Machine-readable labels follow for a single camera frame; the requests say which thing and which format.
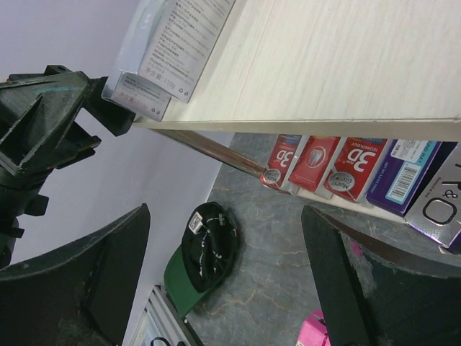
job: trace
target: black cap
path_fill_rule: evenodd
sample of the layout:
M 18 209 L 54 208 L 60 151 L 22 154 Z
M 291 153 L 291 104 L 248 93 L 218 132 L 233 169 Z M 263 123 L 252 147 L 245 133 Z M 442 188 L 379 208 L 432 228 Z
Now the black cap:
M 205 292 L 231 273 L 237 253 L 236 224 L 216 202 L 198 206 L 182 237 L 182 259 L 195 290 Z

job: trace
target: price tag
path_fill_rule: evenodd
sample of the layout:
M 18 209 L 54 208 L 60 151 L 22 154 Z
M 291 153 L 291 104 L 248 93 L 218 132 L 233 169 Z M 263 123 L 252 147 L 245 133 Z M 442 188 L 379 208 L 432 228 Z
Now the price tag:
M 428 141 L 406 141 L 399 139 L 394 145 L 390 155 L 396 159 L 414 164 L 418 161 Z

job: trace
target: barcode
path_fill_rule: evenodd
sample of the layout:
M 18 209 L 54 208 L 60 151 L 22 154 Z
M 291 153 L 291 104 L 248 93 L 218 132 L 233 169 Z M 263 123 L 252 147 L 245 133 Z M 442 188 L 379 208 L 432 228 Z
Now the barcode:
M 395 178 L 394 184 L 387 197 L 403 202 L 408 194 L 408 191 L 410 191 L 413 186 L 420 168 L 420 166 L 406 162 L 397 178 Z
M 191 221 L 189 222 L 189 228 L 194 234 L 202 227 L 202 216 L 196 211 Z

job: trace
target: black plastic part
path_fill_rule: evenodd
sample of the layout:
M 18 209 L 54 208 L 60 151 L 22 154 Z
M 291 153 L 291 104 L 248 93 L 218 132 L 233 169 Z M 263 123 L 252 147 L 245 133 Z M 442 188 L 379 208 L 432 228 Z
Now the black plastic part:
M 46 207 L 50 198 L 42 195 L 37 195 L 31 203 L 27 205 L 24 210 L 24 214 L 31 216 L 43 216 L 45 215 Z
M 310 267 L 332 345 L 376 345 L 360 282 L 341 235 L 311 207 L 302 216 Z
M 344 226 L 308 206 L 302 223 L 331 345 L 461 345 L 461 279 L 402 270 L 366 247 L 354 268 Z M 372 286 L 366 298 L 358 273 Z
M 148 241 L 146 205 L 0 270 L 0 345 L 121 345 Z
M 0 220 L 43 215 L 48 198 L 38 193 L 48 175 L 95 154 L 101 140 L 75 122 L 82 107 L 116 136 L 130 129 L 135 114 L 101 98 L 106 80 L 48 65 L 43 74 L 12 74 L 0 83 Z M 5 224 L 0 232 L 21 234 Z
M 128 132 L 135 119 L 135 113 L 101 98 L 107 77 L 93 79 L 93 88 L 86 98 L 84 107 L 114 136 Z

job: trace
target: clear plastic package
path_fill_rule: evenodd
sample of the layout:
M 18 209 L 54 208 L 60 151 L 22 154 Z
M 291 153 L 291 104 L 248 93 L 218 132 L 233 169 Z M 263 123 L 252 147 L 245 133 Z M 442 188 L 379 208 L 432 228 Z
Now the clear plastic package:
M 102 91 L 102 97 L 160 121 L 171 95 L 139 76 L 140 64 L 170 0 L 141 0 Z

